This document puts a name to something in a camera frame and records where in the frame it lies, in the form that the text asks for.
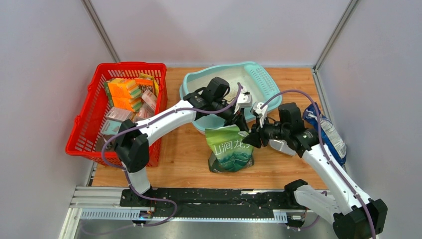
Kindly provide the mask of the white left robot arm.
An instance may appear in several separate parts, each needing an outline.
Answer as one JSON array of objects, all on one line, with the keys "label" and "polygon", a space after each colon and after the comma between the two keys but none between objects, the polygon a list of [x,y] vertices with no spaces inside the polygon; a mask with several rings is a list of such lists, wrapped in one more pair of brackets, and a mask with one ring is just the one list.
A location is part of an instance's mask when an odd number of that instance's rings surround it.
[{"label": "white left robot arm", "polygon": [[164,135],[209,115],[224,120],[225,125],[236,125],[247,130],[244,109],[252,106],[252,95],[240,83],[232,100],[225,99],[229,83],[214,77],[207,86],[185,95],[173,107],[146,120],[126,120],[116,134],[114,151],[120,159],[133,193],[133,200],[145,207],[152,200],[146,166],[150,161],[149,147]]}]

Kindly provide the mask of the green cat litter bag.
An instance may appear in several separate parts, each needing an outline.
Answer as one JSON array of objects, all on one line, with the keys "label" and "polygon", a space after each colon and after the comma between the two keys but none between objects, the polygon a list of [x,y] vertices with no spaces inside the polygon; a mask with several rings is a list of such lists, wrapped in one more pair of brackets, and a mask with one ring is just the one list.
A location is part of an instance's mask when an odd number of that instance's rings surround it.
[{"label": "green cat litter bag", "polygon": [[254,165],[253,146],[243,142],[248,136],[236,125],[206,129],[207,145],[211,149],[208,159],[212,173],[234,173]]}]

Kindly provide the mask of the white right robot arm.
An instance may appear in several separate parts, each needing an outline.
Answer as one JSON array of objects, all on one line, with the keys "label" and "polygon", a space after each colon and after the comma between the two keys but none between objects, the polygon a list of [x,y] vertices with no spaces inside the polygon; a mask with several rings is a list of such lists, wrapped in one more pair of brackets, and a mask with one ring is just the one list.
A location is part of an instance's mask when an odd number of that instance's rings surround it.
[{"label": "white right robot arm", "polygon": [[256,117],[244,143],[261,148],[270,141],[285,141],[283,153],[298,155],[323,180],[331,197],[317,192],[302,179],[285,185],[284,202],[289,208],[304,206],[331,223],[339,239],[370,239],[384,230],[387,205],[365,193],[338,164],[314,128],[305,127],[295,103],[278,107],[279,121],[270,123],[267,106],[256,102],[251,113]]}]

